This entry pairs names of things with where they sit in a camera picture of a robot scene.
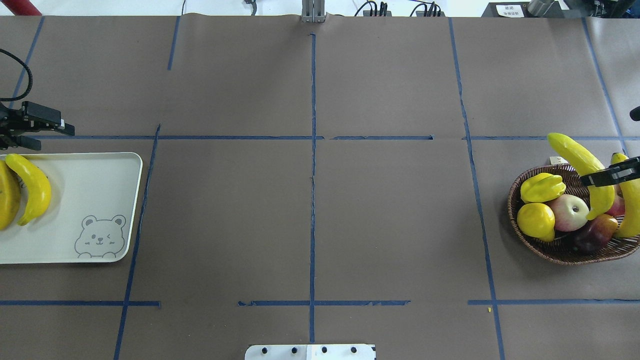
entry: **banana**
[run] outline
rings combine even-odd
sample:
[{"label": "banana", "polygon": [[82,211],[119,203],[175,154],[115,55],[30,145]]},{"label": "banana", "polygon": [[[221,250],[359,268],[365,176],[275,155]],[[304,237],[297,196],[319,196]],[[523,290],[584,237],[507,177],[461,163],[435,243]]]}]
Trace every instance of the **banana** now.
[{"label": "banana", "polygon": [[15,174],[0,160],[0,230],[5,229],[20,208],[20,185]]},{"label": "banana", "polygon": [[42,170],[21,155],[9,154],[4,161],[22,178],[29,191],[26,209],[18,219],[18,225],[24,226],[47,211],[51,202],[51,184]]},{"label": "banana", "polygon": [[[547,140],[558,155],[569,161],[569,164],[578,172],[578,175],[584,176],[604,169],[604,165],[598,158],[569,136],[550,133],[547,135]],[[587,214],[587,220],[593,220],[598,215],[604,214],[611,209],[615,198],[616,190],[613,186],[589,186],[591,210]]]},{"label": "banana", "polygon": [[[611,165],[627,160],[624,154],[615,152],[611,156]],[[640,234],[640,179],[620,183],[625,198],[625,218],[613,234],[617,238],[631,238]]]}]

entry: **wicker basket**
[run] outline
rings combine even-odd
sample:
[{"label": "wicker basket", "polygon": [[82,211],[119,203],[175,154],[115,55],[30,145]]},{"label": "wicker basket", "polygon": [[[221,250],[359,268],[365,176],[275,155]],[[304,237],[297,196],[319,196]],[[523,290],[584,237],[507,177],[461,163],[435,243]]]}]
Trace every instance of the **wicker basket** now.
[{"label": "wicker basket", "polygon": [[[522,185],[522,183],[528,178],[535,176],[536,174],[540,174],[541,172],[548,172],[550,174],[562,176],[563,181],[566,184],[565,193],[578,196],[584,200],[587,205],[589,205],[589,190],[582,185],[578,173],[576,173],[575,169],[570,165],[547,165],[525,171],[518,176],[518,178],[513,182],[513,185],[511,185],[509,196],[507,198],[507,206],[509,221],[518,235],[518,238],[522,243],[524,243],[524,245],[526,245],[526,247],[531,249],[531,251],[540,257],[551,261],[552,263],[561,265],[580,265],[621,259],[633,254],[637,250],[640,236],[635,236],[633,238],[613,238],[606,247],[595,254],[582,255],[574,252],[571,247],[565,244],[563,238],[567,233],[556,231],[555,240],[548,243],[523,234],[516,222],[518,210],[524,205],[524,202],[520,198],[520,185]],[[624,216],[618,217],[618,222],[623,218]]]}]

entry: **bear drawing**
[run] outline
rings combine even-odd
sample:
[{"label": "bear drawing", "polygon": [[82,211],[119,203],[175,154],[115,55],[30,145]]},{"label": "bear drawing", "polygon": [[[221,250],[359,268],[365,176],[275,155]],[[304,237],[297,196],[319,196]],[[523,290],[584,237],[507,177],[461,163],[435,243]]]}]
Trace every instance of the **bear drawing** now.
[{"label": "bear drawing", "polygon": [[122,228],[126,220],[116,215],[111,220],[98,220],[89,215],[82,220],[82,232],[76,240],[79,258],[116,258],[124,248]]}]

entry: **white background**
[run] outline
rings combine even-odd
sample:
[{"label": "white background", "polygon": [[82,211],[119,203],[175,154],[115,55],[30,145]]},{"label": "white background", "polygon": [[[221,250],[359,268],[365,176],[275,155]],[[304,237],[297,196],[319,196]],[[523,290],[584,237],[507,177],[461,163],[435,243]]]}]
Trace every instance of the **white background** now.
[{"label": "white background", "polygon": [[[31,0],[43,15],[180,15],[182,0]],[[509,2],[493,0],[493,3]],[[353,16],[364,0],[326,0],[328,13]],[[409,16],[417,5],[411,0],[390,0],[388,9],[393,16]],[[489,1],[436,0],[442,11],[450,17],[480,17]],[[257,0],[257,15],[284,15],[302,13],[301,0]],[[560,5],[567,9],[560,0]],[[250,15],[251,5],[244,0],[186,0],[184,12],[205,15]],[[0,4],[0,15],[12,13]]]}]

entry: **gray table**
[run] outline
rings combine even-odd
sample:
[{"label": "gray table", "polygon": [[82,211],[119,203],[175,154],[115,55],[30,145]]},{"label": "gray table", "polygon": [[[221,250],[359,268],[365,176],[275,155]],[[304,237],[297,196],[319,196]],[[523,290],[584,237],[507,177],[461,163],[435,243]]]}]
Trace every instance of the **gray table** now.
[{"label": "gray table", "polygon": [[[33,69],[28,100],[77,129],[43,152],[134,151],[145,167],[123,260],[0,266],[0,358],[243,359],[278,343],[634,358],[639,256],[546,262],[505,203],[554,155],[549,132],[603,161],[640,154],[638,33],[599,19],[3,17],[0,46]],[[0,61],[12,94],[19,67]]]}]

